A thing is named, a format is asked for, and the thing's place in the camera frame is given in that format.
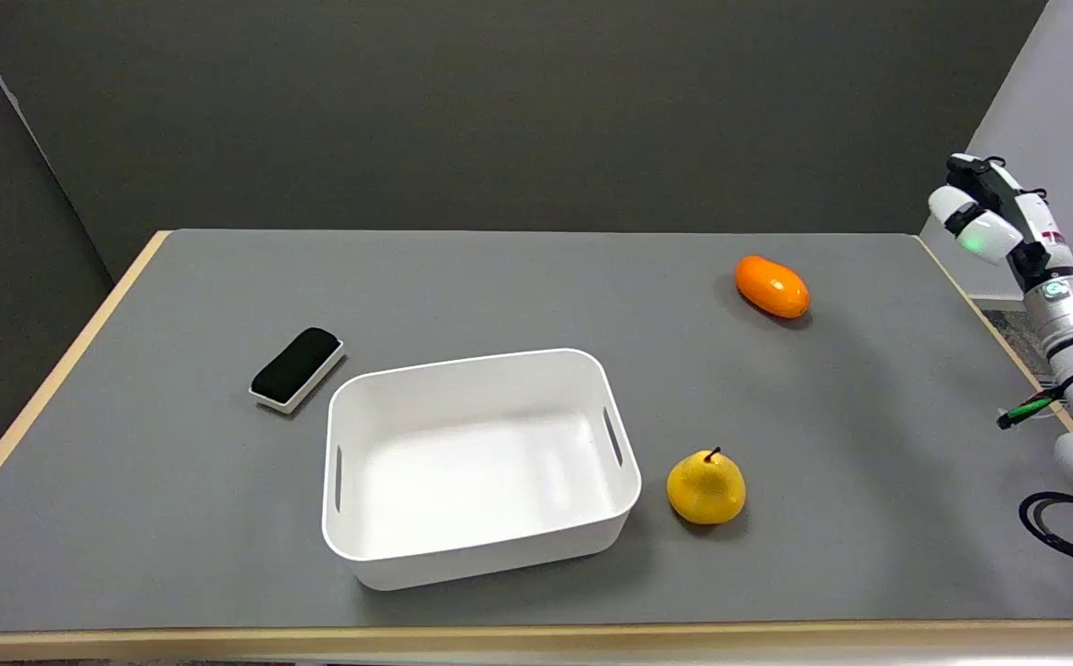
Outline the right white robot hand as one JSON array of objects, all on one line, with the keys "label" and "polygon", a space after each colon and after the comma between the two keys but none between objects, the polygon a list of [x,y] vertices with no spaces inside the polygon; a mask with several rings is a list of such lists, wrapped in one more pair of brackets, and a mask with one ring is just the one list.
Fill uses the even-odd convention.
[{"label": "right white robot hand", "polygon": [[1024,292],[1073,275],[1073,250],[1047,192],[1019,184],[1003,157],[949,156],[946,184],[934,190],[927,205],[956,245],[990,265],[1005,265]]}]

